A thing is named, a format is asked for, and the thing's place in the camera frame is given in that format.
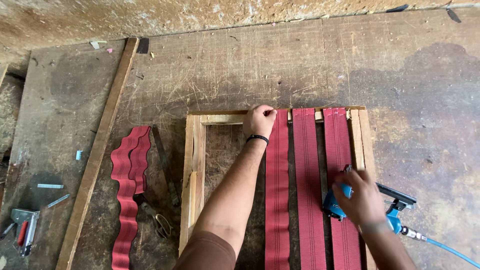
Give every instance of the brown sleeve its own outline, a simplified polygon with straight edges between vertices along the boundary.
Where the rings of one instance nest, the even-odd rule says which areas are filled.
[[[233,270],[235,251],[217,235],[201,231],[188,241],[173,270]]]

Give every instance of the scissors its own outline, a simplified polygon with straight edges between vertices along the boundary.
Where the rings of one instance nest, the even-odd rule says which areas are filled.
[[[152,216],[155,226],[155,234],[159,237],[168,238],[172,234],[173,229],[168,220],[164,216],[158,214],[142,194],[135,195],[133,199],[141,209]]]

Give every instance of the wall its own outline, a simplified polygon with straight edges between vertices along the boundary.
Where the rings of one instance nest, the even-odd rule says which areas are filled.
[[[479,0],[459,0],[478,3]],[[31,49],[321,16],[384,12],[405,0],[0,0],[0,63],[25,76]],[[429,0],[408,9],[439,8]]]

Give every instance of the hand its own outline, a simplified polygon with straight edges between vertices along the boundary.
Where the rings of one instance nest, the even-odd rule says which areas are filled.
[[[248,138],[250,135],[270,137],[276,110],[268,105],[253,105],[243,119],[243,132]]]
[[[350,199],[339,187],[341,184],[352,187],[353,194]],[[332,189],[338,205],[356,225],[375,224],[386,220],[382,195],[366,171],[350,171],[340,175]]]

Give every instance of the wavy red webbing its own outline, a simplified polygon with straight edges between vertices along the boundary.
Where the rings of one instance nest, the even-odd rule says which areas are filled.
[[[265,269],[289,270],[287,110],[277,110],[265,161]]]
[[[350,165],[350,137],[345,108],[324,109],[325,150],[328,186]],[[361,270],[359,234],[349,218],[332,221],[333,261],[335,269]]]
[[[315,109],[293,109],[293,146],[302,270],[326,269]]]
[[[120,184],[117,199],[120,202],[120,232],[113,245],[112,268],[113,270],[127,270],[129,267],[130,246],[137,234],[136,221],[138,207],[133,200],[133,195],[144,189],[144,171],[147,167],[146,153],[150,148],[150,126],[134,127],[132,132],[121,141],[120,147],[113,150],[113,169],[111,178]]]

